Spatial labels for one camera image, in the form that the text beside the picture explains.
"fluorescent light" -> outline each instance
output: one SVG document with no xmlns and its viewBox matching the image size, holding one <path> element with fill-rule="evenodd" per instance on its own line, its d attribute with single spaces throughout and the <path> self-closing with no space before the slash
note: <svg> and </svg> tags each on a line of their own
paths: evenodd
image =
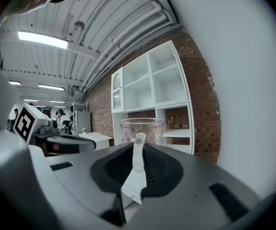
<svg viewBox="0 0 276 230">
<path fill-rule="evenodd" d="M 65 40 L 36 33 L 18 32 L 18 37 L 20 40 L 52 45 L 64 49 L 67 49 L 68 44 L 68 42 Z"/>
<path fill-rule="evenodd" d="M 9 83 L 13 85 L 21 85 L 21 82 L 19 81 L 9 81 Z"/>
<path fill-rule="evenodd" d="M 44 84 L 38 84 L 40 88 L 47 88 L 47 89 L 53 89 L 53 90 L 61 90 L 64 91 L 64 88 L 61 87 L 55 87 L 55 86 L 49 86 L 49 85 L 44 85 Z"/>
<path fill-rule="evenodd" d="M 59 102 L 59 101 L 50 101 L 50 102 L 55 102 L 55 103 L 65 103 L 65 102 Z"/>
</svg>

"cup rim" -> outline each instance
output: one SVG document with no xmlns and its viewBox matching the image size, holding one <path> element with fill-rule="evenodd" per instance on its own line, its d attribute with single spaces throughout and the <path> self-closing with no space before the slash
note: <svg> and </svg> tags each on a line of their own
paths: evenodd
<svg viewBox="0 0 276 230">
<path fill-rule="evenodd" d="M 148 122 L 148 123 L 134 123 L 130 122 L 130 120 L 137 120 L 137 119 L 144 119 L 144 120 L 153 120 L 153 122 Z M 149 125 L 149 124 L 162 124 L 163 125 L 163 119 L 161 118 L 156 118 L 156 117 L 132 117 L 132 118 L 124 118 L 120 120 L 120 125 L 122 124 L 135 124 L 135 125 Z"/>
</svg>

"corrugated metal ceiling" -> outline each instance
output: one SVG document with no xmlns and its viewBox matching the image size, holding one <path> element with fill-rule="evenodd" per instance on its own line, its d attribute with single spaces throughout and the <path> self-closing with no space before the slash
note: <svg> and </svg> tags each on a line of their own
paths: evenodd
<svg viewBox="0 0 276 230">
<path fill-rule="evenodd" d="M 51 99 L 64 100 L 70 104 L 75 99 L 75 97 L 71 97 L 71 89 L 76 90 L 73 85 L 81 86 L 96 59 L 111 43 L 111 40 L 128 25 L 154 9 L 151 1 L 65 0 L 57 4 L 49 3 L 46 7 L 25 15 L 10 17 L 0 29 L 4 73 L 10 80 L 22 83 L 18 87 L 22 92 L 21 98 L 37 98 L 43 102 L 39 104 L 45 104 L 45 99 L 47 101 Z M 148 17 L 134 30 L 138 30 L 158 17 L 159 13 Z M 84 30 L 74 30 L 74 23 L 77 21 L 83 22 Z M 71 50 L 72 46 L 64 50 L 53 46 L 9 39 L 8 35 L 18 31 L 51 35 L 72 42 L 72 46 L 81 45 L 83 48 L 79 48 L 77 53 Z M 85 54 L 86 50 L 89 50 L 91 56 L 88 55 L 88 52 Z M 37 86 L 38 83 L 60 86 L 65 88 L 65 91 L 41 89 Z"/>
</svg>

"patterned cup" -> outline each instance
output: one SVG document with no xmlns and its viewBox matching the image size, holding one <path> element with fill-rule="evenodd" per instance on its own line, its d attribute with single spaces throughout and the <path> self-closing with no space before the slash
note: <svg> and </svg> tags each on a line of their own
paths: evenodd
<svg viewBox="0 0 276 230">
<path fill-rule="evenodd" d="M 138 133 L 146 135 L 146 143 L 162 145 L 163 120 L 158 118 L 125 118 L 120 121 L 122 143 L 135 141 Z"/>
</svg>

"cabinet door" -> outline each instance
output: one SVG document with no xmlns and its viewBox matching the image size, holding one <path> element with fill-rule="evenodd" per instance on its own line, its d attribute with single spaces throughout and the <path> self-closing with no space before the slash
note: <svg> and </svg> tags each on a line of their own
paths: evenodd
<svg viewBox="0 0 276 230">
<path fill-rule="evenodd" d="M 123 67 L 111 76 L 111 113 L 124 112 Z"/>
</svg>

